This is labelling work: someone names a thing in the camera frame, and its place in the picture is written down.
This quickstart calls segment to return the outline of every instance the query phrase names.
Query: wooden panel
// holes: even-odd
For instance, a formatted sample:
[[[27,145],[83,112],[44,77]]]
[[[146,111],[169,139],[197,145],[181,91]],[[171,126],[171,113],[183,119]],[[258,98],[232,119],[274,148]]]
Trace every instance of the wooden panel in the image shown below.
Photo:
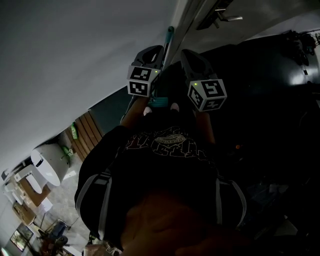
[[[87,145],[89,150],[90,151],[93,150],[95,146],[92,144],[92,142],[91,142],[91,140],[90,140],[90,138],[89,138],[89,136],[88,136],[88,134],[87,134],[87,132],[86,132],[86,130],[85,130],[84,126],[82,125],[79,118],[77,118],[75,120],[75,124],[76,124],[76,128],[78,129],[78,131],[80,131],[80,133],[85,141],[85,144]]]
[[[80,120],[81,120],[81,123],[83,124],[86,132],[88,133],[92,143],[94,146],[98,145],[98,141],[97,141],[97,138],[95,136],[95,133],[93,132],[93,130],[91,129],[91,126],[88,124],[87,122],[87,119],[85,118],[84,115],[80,116]]]
[[[82,155],[82,153],[80,152],[80,149],[78,148],[76,142],[74,141],[74,138],[72,138],[72,136],[70,136],[70,133],[67,132],[65,130],[65,134],[68,136],[69,140],[71,141],[72,147],[75,150],[75,152],[78,154],[79,158],[81,159],[81,161],[83,162],[85,160],[84,156]]]
[[[48,188],[47,185],[45,185],[42,189],[42,193],[38,194],[37,192],[34,191],[34,189],[31,187],[29,182],[26,180],[26,178],[23,178],[22,180],[19,181],[20,185],[22,186],[23,190],[25,193],[29,196],[31,201],[35,204],[35,206],[39,206],[42,201],[49,195],[50,189]]]
[[[92,129],[92,131],[94,133],[94,136],[96,137],[97,141],[98,142],[101,141],[103,133],[98,130],[93,118],[90,115],[90,112],[85,113],[84,116],[85,116],[85,119],[87,120],[87,122],[89,123],[89,125],[90,125],[90,127],[91,127],[91,129]]]
[[[72,137],[72,133],[71,133],[71,128],[67,128],[66,129],[66,133],[69,134],[68,137],[69,139],[72,138],[72,140],[75,142],[75,144],[77,145],[77,147],[79,148],[79,151],[81,152],[81,154],[83,155],[84,158],[87,157],[87,153],[86,151],[84,150],[84,147],[81,145],[80,141],[78,139],[73,139]]]
[[[86,142],[84,140],[84,137],[82,136],[82,133],[79,130],[77,130],[77,132],[78,132],[78,140],[80,141],[84,151],[88,155],[90,153],[90,149],[88,148],[88,146],[87,146],[87,144],[86,144]]]

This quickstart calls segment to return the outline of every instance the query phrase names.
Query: green object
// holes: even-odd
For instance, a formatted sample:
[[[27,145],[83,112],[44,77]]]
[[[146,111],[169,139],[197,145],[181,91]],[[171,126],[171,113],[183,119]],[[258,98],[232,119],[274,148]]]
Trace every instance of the green object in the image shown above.
[[[73,138],[74,140],[77,140],[77,139],[78,139],[78,131],[77,131],[77,128],[76,128],[76,126],[75,126],[75,122],[73,122],[73,123],[71,124],[71,132],[72,132],[72,138]]]
[[[72,151],[72,149],[69,149],[67,146],[62,146],[62,150],[65,153],[66,156],[71,157],[74,152]]]

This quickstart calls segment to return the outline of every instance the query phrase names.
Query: cable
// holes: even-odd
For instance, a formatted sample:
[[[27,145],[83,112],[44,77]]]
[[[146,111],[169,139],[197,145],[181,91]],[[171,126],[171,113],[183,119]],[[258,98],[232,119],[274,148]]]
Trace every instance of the cable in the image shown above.
[[[71,227],[77,222],[77,220],[79,219],[80,217],[76,218],[76,220],[74,221],[74,223],[71,224],[71,226],[68,228],[68,231],[71,229]]]
[[[44,215],[42,217],[41,224],[40,224],[40,229],[42,228],[42,224],[44,223],[45,216],[46,216],[46,212],[44,213]]]

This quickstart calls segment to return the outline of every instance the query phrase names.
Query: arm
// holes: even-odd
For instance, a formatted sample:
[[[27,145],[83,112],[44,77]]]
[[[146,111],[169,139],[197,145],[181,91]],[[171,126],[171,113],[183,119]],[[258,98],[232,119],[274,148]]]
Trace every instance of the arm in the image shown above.
[[[149,100],[150,98],[148,97],[138,97],[123,118],[120,125],[132,130],[143,115]]]
[[[205,142],[216,144],[215,136],[212,131],[210,115],[207,112],[195,112],[196,129]]]

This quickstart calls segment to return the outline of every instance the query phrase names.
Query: floor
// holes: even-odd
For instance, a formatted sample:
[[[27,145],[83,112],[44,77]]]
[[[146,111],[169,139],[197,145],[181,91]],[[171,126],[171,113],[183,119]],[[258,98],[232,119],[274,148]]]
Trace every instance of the floor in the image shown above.
[[[69,139],[62,133],[59,136],[58,143],[62,146],[71,147]],[[61,185],[55,187],[50,185],[51,192],[47,196],[50,202],[53,204],[52,208],[45,214],[44,211],[39,209],[35,223],[41,225],[42,229],[47,229],[57,219],[63,220],[71,229],[64,233],[68,237],[68,244],[72,245],[79,252],[88,243],[89,229],[85,226],[75,208],[75,193],[78,187],[79,171],[82,165],[82,161],[77,154],[74,154],[70,158],[70,167],[67,171],[71,174],[71,177],[64,178]]]

